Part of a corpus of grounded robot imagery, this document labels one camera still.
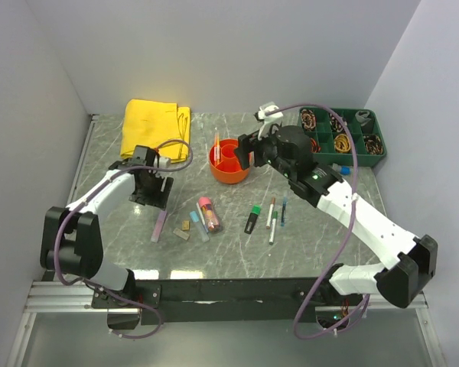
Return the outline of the purple highlighter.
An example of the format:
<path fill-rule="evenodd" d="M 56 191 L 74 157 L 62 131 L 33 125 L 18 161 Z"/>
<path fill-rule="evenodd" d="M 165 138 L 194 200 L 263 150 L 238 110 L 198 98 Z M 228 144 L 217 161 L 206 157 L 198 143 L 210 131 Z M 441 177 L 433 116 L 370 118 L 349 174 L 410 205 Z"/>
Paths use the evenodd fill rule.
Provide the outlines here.
<path fill-rule="evenodd" d="M 153 232 L 151 234 L 151 242 L 153 243 L 157 243 L 159 238 L 160 238 L 160 235 L 161 235 L 161 232 L 162 232 L 162 229 L 164 227 L 164 223 L 165 223 L 165 220 L 167 218 L 167 211 L 166 210 L 162 210 L 159 214 L 158 214 L 158 218 L 156 220 L 156 223 L 155 223 L 155 227 L 153 229 Z"/>

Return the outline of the light blue cap highlighter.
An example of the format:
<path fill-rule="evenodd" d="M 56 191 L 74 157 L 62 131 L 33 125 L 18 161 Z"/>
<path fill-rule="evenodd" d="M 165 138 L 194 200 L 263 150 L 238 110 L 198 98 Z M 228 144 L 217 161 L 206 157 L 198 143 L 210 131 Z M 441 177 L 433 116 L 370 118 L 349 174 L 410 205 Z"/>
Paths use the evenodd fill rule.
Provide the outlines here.
<path fill-rule="evenodd" d="M 199 215 L 198 215 L 198 213 L 196 211 L 191 211 L 190 212 L 190 219 L 192 220 L 192 223 L 194 224 L 194 227 L 199 232 L 202 243 L 209 242 L 210 238 L 209 238 L 209 236 L 208 236 L 208 234 L 207 234 L 202 222 L 200 221 L 200 217 L 199 217 Z"/>

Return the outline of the green black highlighter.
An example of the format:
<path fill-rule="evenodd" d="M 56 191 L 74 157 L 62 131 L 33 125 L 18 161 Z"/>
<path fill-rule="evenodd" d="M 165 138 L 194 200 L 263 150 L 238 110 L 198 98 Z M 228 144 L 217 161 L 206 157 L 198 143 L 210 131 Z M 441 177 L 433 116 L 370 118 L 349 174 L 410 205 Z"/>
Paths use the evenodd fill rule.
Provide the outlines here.
<path fill-rule="evenodd" d="M 251 234 L 256 226 L 257 219 L 259 218 L 259 214 L 261 212 L 261 206 L 255 205 L 252 207 L 252 210 L 249 213 L 249 217 L 247 219 L 244 233 Z"/>

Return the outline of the brown cap white marker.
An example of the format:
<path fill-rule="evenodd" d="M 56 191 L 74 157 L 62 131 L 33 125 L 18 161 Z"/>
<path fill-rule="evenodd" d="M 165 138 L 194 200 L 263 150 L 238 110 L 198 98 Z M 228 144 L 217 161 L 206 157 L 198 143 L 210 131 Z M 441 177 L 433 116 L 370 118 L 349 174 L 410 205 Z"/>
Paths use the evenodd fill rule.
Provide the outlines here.
<path fill-rule="evenodd" d="M 269 211 L 268 211 L 267 220 L 266 220 L 266 224 L 265 224 L 265 227 L 267 229 L 271 229 L 271 226 L 272 226 L 272 214 L 274 213 L 274 209 L 275 209 L 275 197 L 273 196 L 271 198 L 271 203 L 269 205 Z"/>

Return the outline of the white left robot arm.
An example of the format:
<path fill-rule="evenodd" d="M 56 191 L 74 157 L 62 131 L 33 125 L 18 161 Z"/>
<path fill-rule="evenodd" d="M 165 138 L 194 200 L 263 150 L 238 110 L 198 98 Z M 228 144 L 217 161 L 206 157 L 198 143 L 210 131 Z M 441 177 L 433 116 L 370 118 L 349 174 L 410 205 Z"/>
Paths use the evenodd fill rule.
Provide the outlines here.
<path fill-rule="evenodd" d="M 126 200 L 165 209 L 174 179 L 163 174 L 174 171 L 165 159 L 146 165 L 117 161 L 81 198 L 51 207 L 44 218 L 41 267 L 110 291 L 120 307 L 133 305 L 139 299 L 134 273 L 104 258 L 100 224 Z"/>

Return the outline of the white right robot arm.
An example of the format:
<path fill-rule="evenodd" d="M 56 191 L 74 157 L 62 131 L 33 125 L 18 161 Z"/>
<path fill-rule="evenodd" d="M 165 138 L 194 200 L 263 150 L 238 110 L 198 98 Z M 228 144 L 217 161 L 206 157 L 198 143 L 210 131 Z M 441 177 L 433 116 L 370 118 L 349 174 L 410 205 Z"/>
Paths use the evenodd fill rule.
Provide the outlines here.
<path fill-rule="evenodd" d="M 406 308 L 435 275 L 438 243 L 401 228 L 354 193 L 336 171 L 314 159 L 311 140 L 298 126 L 280 127 L 264 138 L 258 132 L 240 135 L 234 152 L 243 168 L 269 164 L 293 193 L 351 228 L 378 258 L 373 265 L 333 263 L 320 286 L 327 304 L 349 294 L 379 294 Z"/>

